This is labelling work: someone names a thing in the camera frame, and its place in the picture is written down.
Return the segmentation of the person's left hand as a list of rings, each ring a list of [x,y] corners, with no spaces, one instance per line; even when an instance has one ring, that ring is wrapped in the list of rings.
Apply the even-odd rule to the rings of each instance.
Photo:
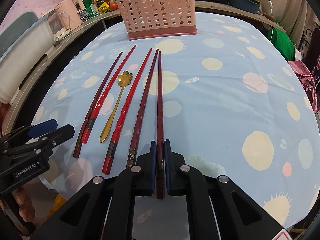
[[[25,222],[32,222],[35,219],[35,209],[29,196],[27,185],[20,186],[13,192],[13,196],[19,205],[18,213]]]

